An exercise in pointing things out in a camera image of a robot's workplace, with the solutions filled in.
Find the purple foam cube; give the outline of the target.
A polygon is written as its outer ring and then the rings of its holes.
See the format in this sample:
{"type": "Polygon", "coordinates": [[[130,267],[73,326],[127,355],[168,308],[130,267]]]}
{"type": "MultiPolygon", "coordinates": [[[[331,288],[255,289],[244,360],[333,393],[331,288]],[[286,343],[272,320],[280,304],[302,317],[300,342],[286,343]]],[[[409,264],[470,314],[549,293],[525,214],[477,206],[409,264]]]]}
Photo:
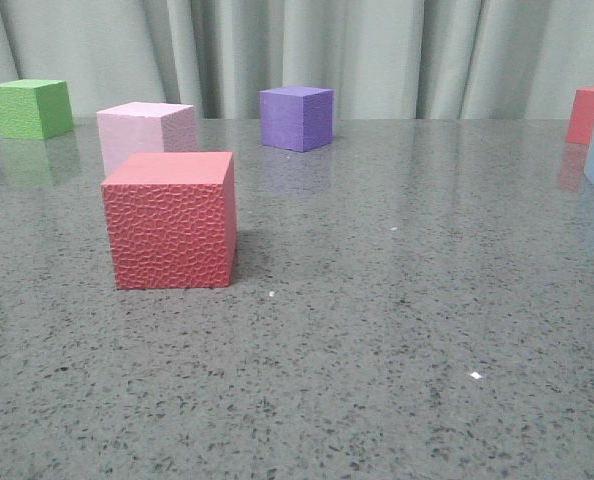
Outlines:
{"type": "Polygon", "coordinates": [[[261,142],[307,152],[333,139],[334,91],[285,86],[259,92],[261,142]]]}

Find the large red textured cube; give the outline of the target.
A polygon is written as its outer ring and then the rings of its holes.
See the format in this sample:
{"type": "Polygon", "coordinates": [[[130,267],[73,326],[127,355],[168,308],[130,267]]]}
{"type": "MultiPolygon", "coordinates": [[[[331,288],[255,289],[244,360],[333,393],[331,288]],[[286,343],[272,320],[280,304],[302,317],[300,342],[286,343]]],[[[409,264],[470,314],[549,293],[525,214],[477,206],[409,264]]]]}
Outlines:
{"type": "Polygon", "coordinates": [[[136,153],[101,184],[120,289],[226,287],[237,226],[230,152],[136,153]]]}

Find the pink foam cube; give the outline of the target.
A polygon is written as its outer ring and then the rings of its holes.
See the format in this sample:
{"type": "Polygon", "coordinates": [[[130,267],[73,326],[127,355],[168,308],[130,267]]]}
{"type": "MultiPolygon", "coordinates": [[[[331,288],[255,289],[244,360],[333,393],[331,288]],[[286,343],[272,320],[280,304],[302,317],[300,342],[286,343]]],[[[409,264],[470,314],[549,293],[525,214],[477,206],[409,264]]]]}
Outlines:
{"type": "Polygon", "coordinates": [[[192,105],[130,102],[96,113],[104,173],[138,152],[198,150],[192,105]]]}

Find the grey-green curtain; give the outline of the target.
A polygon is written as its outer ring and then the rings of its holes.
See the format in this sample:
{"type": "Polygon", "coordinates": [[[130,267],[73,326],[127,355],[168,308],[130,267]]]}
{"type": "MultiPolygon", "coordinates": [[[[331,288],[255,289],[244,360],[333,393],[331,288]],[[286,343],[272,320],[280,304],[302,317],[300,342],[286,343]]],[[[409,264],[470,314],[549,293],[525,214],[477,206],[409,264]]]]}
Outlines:
{"type": "Polygon", "coordinates": [[[78,115],[254,118],[303,85],[342,119],[564,119],[594,85],[594,1],[0,1],[0,82],[22,78],[65,80],[78,115]]]}

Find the green foam cube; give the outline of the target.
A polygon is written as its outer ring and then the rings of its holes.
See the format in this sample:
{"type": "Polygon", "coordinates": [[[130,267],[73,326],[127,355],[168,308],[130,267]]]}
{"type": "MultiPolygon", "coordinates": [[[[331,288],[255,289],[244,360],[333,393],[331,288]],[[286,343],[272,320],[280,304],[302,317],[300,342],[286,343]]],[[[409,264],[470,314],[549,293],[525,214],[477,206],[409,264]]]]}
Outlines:
{"type": "Polygon", "coordinates": [[[65,80],[0,83],[0,137],[45,140],[73,129],[65,80]]]}

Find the red cube far right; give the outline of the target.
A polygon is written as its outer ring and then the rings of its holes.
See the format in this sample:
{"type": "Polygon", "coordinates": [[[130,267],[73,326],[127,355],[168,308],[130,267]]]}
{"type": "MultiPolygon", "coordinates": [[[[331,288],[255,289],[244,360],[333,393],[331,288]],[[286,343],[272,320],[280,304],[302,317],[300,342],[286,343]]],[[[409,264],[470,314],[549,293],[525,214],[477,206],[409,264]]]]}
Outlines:
{"type": "Polygon", "coordinates": [[[576,90],[568,131],[567,143],[588,145],[594,128],[594,86],[576,90]]]}

